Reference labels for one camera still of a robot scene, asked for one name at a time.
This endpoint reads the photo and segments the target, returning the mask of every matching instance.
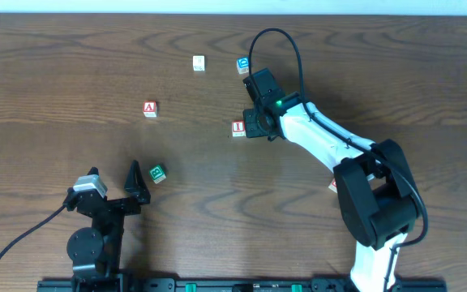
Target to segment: table surface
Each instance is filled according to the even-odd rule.
[[[99,168],[110,198],[130,163],[152,203],[126,219],[122,267],[140,276],[346,274],[354,239],[332,174],[289,141],[232,138],[251,100],[236,58],[283,28],[304,62],[307,96],[348,130],[391,138],[408,158],[431,229],[397,273],[467,291],[467,18],[239,15],[0,15],[0,251]],[[205,72],[192,56],[206,56]],[[291,45],[264,36],[255,70],[298,90]],[[158,118],[142,105],[157,101]],[[64,211],[0,263],[0,291],[70,277],[66,242],[90,219]],[[410,238],[417,236],[421,222]]]

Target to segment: green component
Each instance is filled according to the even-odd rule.
[[[186,284],[185,285],[185,292],[196,292],[197,285],[196,284]]]
[[[156,165],[151,170],[149,170],[149,174],[151,175],[152,180],[157,180],[165,175],[161,166]]]
[[[291,292],[302,292],[302,285],[299,285],[299,284],[291,285]]]

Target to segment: cable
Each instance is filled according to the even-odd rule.
[[[48,218],[44,219],[41,223],[33,226],[29,231],[21,234],[18,238],[14,239],[10,244],[8,244],[8,246],[5,247],[5,249],[3,249],[1,251],[0,260],[6,254],[6,252],[9,251],[16,243],[18,243],[21,239],[27,237],[27,235],[29,235],[33,231],[38,230],[39,228],[41,228],[44,224],[48,223],[50,220],[54,219],[54,217],[56,217],[60,212],[62,212],[62,210],[64,210],[64,208],[65,208],[65,206],[62,206],[57,211],[55,211],[53,214],[49,215]]]
[[[283,31],[282,29],[279,29],[279,28],[266,28],[262,32],[259,32],[259,34],[257,34],[257,36],[255,36],[254,40],[251,42],[250,53],[248,54],[248,72],[249,72],[249,75],[250,75],[250,79],[253,82],[253,84],[255,86],[255,89],[257,90],[258,94],[260,95],[259,87],[257,86],[257,83],[255,82],[255,80],[253,79],[253,76],[251,74],[251,55],[253,53],[253,48],[255,46],[255,42],[257,41],[257,39],[260,36],[262,36],[266,32],[279,32],[279,33],[285,35],[288,38],[291,45],[293,46],[293,48],[295,50],[295,54],[297,55],[298,78],[299,78],[299,82],[300,82],[300,97],[302,99],[302,105],[304,107],[304,110],[306,111],[309,118],[312,121],[315,121],[325,131],[328,131],[329,133],[331,133],[332,135],[334,135],[336,138],[340,139],[344,143],[348,144],[349,146],[352,146],[353,148],[361,151],[362,153],[365,153],[366,155],[368,155],[368,156],[376,159],[377,161],[379,161],[379,163],[381,163],[382,165],[388,167],[392,172],[394,172],[403,181],[405,181],[406,185],[410,188],[410,190],[412,190],[412,199],[414,200],[415,204],[418,206],[418,208],[420,209],[420,212],[422,214],[422,231],[421,231],[421,233],[419,234],[419,236],[417,238],[415,238],[415,239],[413,239],[411,241],[408,241],[406,243],[396,243],[391,247],[390,260],[388,261],[388,268],[387,268],[387,272],[385,274],[385,283],[384,283],[384,287],[383,287],[383,291],[387,291],[388,279],[389,279],[390,274],[392,272],[392,263],[393,263],[393,260],[394,260],[394,256],[397,255],[397,252],[398,252],[397,249],[400,248],[400,247],[408,247],[408,246],[412,246],[414,244],[420,243],[426,237],[426,234],[428,233],[428,213],[426,211],[426,206],[425,206],[424,202],[422,201],[422,198],[419,195],[416,188],[413,187],[412,183],[410,183],[410,181],[403,175],[402,171],[397,166],[393,165],[392,163],[388,162],[387,160],[385,160],[384,158],[378,156],[377,154],[365,149],[364,147],[362,147],[362,146],[360,146],[358,144],[355,144],[351,139],[345,138],[343,135],[341,135],[340,133],[338,133],[337,131],[335,131],[334,129],[329,127],[328,125],[324,124],[322,121],[318,120],[317,117],[312,112],[309,111],[309,109],[307,108],[307,104],[306,104],[307,99],[306,99],[306,97],[304,95],[304,78],[303,78],[303,73],[302,73],[302,60],[300,58],[300,53],[298,52],[297,44],[295,43],[293,38],[287,32]]]

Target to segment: robotic arm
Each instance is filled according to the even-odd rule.
[[[383,291],[388,279],[387,289],[393,287],[396,257],[391,256],[392,247],[406,239],[419,216],[418,207],[390,170],[326,131],[311,114],[338,135],[400,166],[413,184],[401,148],[391,140],[376,144],[352,134],[321,114],[313,103],[302,102],[297,92],[286,96],[268,69],[243,82],[255,105],[243,112],[248,138],[267,136],[273,140],[280,136],[304,147],[334,172],[342,217],[357,240],[350,273],[354,285],[361,292]],[[373,178],[386,178],[386,183],[371,190],[367,181]]]

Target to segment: wooden table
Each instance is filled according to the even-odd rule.
[[[239,15],[0,15],[0,251],[46,218],[96,166],[124,196],[133,159],[152,203],[126,219],[122,267],[140,276],[312,277],[346,274],[354,239],[332,174],[289,141],[232,138],[251,106],[236,58],[257,32],[283,28],[300,48],[308,97],[328,117],[404,149],[431,231],[396,271],[467,291],[467,18]],[[192,56],[207,58],[193,72]],[[298,89],[292,47],[256,46]],[[159,103],[159,118],[142,104]],[[0,291],[70,277],[66,241],[90,220],[63,212],[0,263]],[[421,222],[410,235],[417,236]]]

